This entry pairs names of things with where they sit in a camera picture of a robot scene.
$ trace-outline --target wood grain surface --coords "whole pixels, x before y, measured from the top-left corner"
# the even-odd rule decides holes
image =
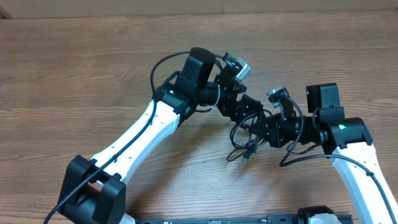
[[[366,122],[397,198],[397,21],[397,11],[1,20],[0,223],[42,223],[67,164],[125,132],[150,102],[152,66],[195,46],[244,58],[254,70],[247,94],[266,108],[274,87],[286,86],[306,111],[307,85],[337,82],[346,117]],[[162,64],[155,84],[185,58]],[[127,211],[263,217],[327,205],[357,219],[326,159],[280,168],[284,149],[264,146],[247,163],[227,163],[232,126],[217,110],[184,122],[134,174]],[[51,223],[69,221],[56,215]]]
[[[397,6],[398,0],[0,0],[6,17],[15,19],[394,10]]]

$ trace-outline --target wire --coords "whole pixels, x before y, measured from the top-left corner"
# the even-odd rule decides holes
[[[397,224],[397,220],[396,220],[396,218],[394,216],[394,212],[392,212],[392,208],[390,206],[390,203],[388,202],[386,193],[384,192],[383,188],[381,187],[380,182],[376,179],[376,177],[374,176],[373,172],[371,172],[368,168],[366,168],[366,166],[362,165],[362,163],[360,163],[360,162],[358,162],[358,161],[356,161],[354,159],[351,159],[351,158],[345,157],[345,156],[341,156],[341,155],[313,155],[313,156],[305,156],[305,157],[301,157],[301,158],[298,158],[298,159],[293,159],[291,161],[285,162],[284,164],[281,165],[281,167],[288,166],[288,165],[291,165],[291,164],[296,163],[296,162],[301,162],[301,161],[306,161],[308,159],[316,159],[316,158],[343,159],[343,160],[351,162],[351,163],[357,165],[358,167],[362,168],[365,171],[366,175],[369,176],[370,178],[372,178],[372,180],[376,184],[376,187],[379,189],[381,197],[383,198],[383,201],[386,204],[388,213],[389,213],[389,215],[391,217],[391,220],[392,220],[393,224]]]
[[[289,151],[289,147],[293,144],[294,142],[290,143],[287,147],[286,147],[286,151]],[[297,155],[302,155],[302,154],[306,154],[307,152],[311,151],[312,149],[315,149],[316,147],[320,146],[319,144],[314,144],[310,147],[308,147],[306,150],[302,151],[302,152],[292,152],[292,154],[297,154]]]
[[[216,66],[218,67],[218,69],[220,71],[223,71],[223,66],[221,65],[221,62],[219,60],[215,60],[214,63],[216,64]]]
[[[216,56],[216,57],[218,57],[218,58],[220,58],[220,59],[223,59],[223,58],[224,58],[223,56],[218,55],[218,54],[214,54],[214,56]]]
[[[55,212],[57,212],[58,210],[60,210],[62,208],[62,206],[64,206],[68,200],[70,199],[70,197],[72,197],[73,195],[75,195],[82,187],[84,187],[89,181],[92,181],[102,170],[104,170],[108,165],[110,165],[110,163],[112,163],[113,161],[115,161],[129,146],[131,146],[132,143],[134,143],[140,136],[141,134],[143,134],[143,132],[148,128],[148,126],[150,124],[152,124],[152,120],[154,119],[154,116],[156,114],[156,107],[157,107],[157,98],[156,98],[156,90],[155,90],[155,85],[154,85],[154,73],[156,68],[165,60],[181,55],[181,54],[188,54],[189,51],[184,51],[184,52],[177,52],[175,54],[169,55],[165,58],[163,58],[162,60],[158,61],[155,66],[153,67],[151,73],[150,73],[150,87],[152,88],[152,94],[154,97],[154,107],[152,109],[152,114],[150,115],[148,121],[146,122],[146,124],[144,125],[144,127],[133,137],[132,140],[130,140],[122,149],[120,149],[115,155],[112,156],[112,158],[110,160],[108,160],[104,165],[102,165],[100,168],[98,168],[95,172],[93,172],[89,177],[87,177],[84,181],[80,182],[80,184],[73,189],[58,205],[56,205],[51,211],[50,213],[45,217],[43,224],[47,224],[51,217],[55,214]],[[171,79],[174,78],[174,76],[176,76],[178,73],[173,73],[171,74],[171,76],[169,76],[169,78],[171,77]]]
[[[234,137],[235,137],[236,131],[237,131],[239,128],[242,128],[243,124],[244,124],[246,121],[252,119],[252,120],[251,120],[251,125],[253,125],[256,119],[258,120],[258,119],[265,119],[265,118],[266,118],[264,112],[267,112],[267,113],[269,113],[270,115],[272,115],[272,113],[271,113],[269,110],[248,112],[248,115],[247,115],[245,118],[243,118],[240,122],[236,123],[236,124],[233,126],[233,128],[232,128],[232,130],[231,130],[231,132],[230,132],[230,134],[229,134],[229,138],[230,138],[231,143],[232,143],[232,145],[234,146],[235,149],[227,156],[226,160],[227,160],[228,162],[232,162],[232,161],[236,160],[237,158],[243,156],[243,154],[244,154],[247,150],[254,150],[254,151],[255,151],[257,148],[259,148],[259,147],[265,145],[265,143],[266,143],[267,141],[265,141],[264,139],[259,138],[258,136],[256,136],[256,137],[252,140],[252,132],[250,132],[248,142],[247,142],[245,145],[239,145],[238,143],[236,143],[236,142],[234,141]],[[238,150],[243,150],[243,152],[241,152],[240,154],[238,154],[238,155],[235,156],[234,158],[230,159],[230,157],[231,157],[236,151],[238,151]]]
[[[286,161],[286,159],[290,156],[290,154],[293,152],[294,148],[296,147],[297,143],[299,142],[299,139],[301,137],[301,133],[303,132],[303,128],[304,128],[304,115],[303,112],[301,111],[300,107],[296,104],[296,102],[291,99],[288,96],[284,97],[286,100],[289,100],[294,107],[296,107],[296,110],[298,111],[298,113],[300,114],[300,118],[301,118],[301,127],[300,127],[300,131],[298,132],[297,138],[293,143],[293,146],[287,151],[286,155],[284,156],[284,158],[280,161],[279,166],[283,167],[284,166],[284,162]]]

